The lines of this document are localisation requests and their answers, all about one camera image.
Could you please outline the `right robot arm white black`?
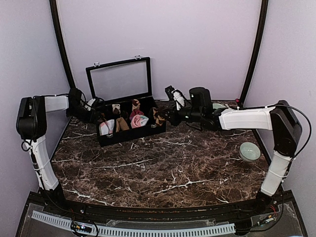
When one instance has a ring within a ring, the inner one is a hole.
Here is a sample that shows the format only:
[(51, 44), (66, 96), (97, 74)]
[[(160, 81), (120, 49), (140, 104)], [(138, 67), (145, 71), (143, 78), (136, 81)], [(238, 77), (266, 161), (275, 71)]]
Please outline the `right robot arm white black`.
[(169, 100), (175, 107), (163, 113), (165, 119), (173, 126), (181, 122), (199, 123), (200, 129), (211, 131), (232, 129), (263, 129), (272, 131), (274, 136), (274, 154), (267, 175), (260, 188), (265, 194), (253, 201), (252, 210), (263, 214), (271, 206), (271, 199), (279, 185), (287, 177), (293, 161), (300, 150), (298, 144), (303, 132), (302, 125), (296, 117), (298, 109), (287, 101), (276, 104), (243, 108), (221, 106), (214, 108), (210, 91), (204, 87), (189, 90), (189, 99), (173, 86), (165, 88)]

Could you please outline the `pink mint patterned sock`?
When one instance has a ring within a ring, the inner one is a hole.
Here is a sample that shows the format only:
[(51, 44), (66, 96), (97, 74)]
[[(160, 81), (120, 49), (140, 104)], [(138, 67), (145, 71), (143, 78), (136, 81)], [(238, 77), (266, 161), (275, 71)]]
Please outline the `pink mint patterned sock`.
[(144, 115), (135, 115), (131, 120), (131, 127), (138, 128), (138, 127), (145, 126), (148, 121), (149, 121), (149, 118)]

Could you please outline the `brown argyle sock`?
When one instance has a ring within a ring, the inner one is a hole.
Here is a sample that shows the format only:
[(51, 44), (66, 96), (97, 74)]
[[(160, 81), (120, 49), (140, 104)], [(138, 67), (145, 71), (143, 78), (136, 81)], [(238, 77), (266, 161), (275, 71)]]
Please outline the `brown argyle sock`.
[(165, 118), (162, 116), (162, 110), (160, 108), (150, 108), (149, 119), (154, 122), (156, 126), (163, 126), (165, 123)]

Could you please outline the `black glass-lid storage box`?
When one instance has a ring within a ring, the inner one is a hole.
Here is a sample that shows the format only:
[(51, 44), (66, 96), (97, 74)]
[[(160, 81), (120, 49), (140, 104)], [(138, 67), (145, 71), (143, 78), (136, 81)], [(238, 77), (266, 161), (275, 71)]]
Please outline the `black glass-lid storage box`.
[[(106, 64), (96, 63), (85, 70), (91, 96), (100, 100), (97, 106), (98, 112), (104, 113), (107, 120), (115, 120), (113, 133), (102, 136), (99, 132), (101, 122), (97, 122), (97, 139), (100, 146), (114, 145), (166, 131), (166, 123), (163, 126), (156, 126), (150, 119), (145, 126), (132, 128), (129, 119), (133, 99), (140, 102), (139, 110), (148, 118), (150, 108), (157, 108), (152, 94), (150, 57), (138, 57)], [(120, 104), (120, 115), (113, 114), (112, 104)], [(124, 118), (129, 130), (116, 132), (117, 118)]]

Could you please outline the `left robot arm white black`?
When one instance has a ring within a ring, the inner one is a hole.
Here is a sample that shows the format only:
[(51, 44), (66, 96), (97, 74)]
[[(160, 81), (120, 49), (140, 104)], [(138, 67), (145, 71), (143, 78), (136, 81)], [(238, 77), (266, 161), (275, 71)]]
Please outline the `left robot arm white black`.
[(71, 88), (65, 94), (40, 95), (21, 99), (16, 129), (22, 139), (22, 150), (30, 154), (39, 187), (42, 190), (54, 191), (59, 186), (46, 148), (46, 114), (65, 111), (68, 117), (93, 123), (98, 120), (97, 104), (99, 101), (97, 98), (86, 101), (82, 91), (77, 88)]

